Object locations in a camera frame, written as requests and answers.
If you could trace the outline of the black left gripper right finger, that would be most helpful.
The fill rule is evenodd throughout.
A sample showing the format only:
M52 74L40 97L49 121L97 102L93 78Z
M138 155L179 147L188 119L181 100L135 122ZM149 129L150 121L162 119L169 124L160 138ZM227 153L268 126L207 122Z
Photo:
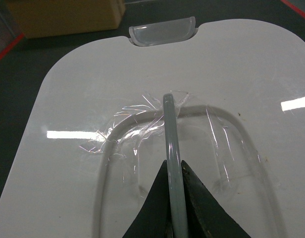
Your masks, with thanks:
M182 161L182 175L191 238L249 238L223 209L196 173Z

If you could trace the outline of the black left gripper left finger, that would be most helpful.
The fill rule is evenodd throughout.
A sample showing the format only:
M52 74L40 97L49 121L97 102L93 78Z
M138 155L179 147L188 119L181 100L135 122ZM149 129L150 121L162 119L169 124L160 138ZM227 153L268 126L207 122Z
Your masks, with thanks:
M142 208L124 234L124 237L173 237L166 161L161 164Z

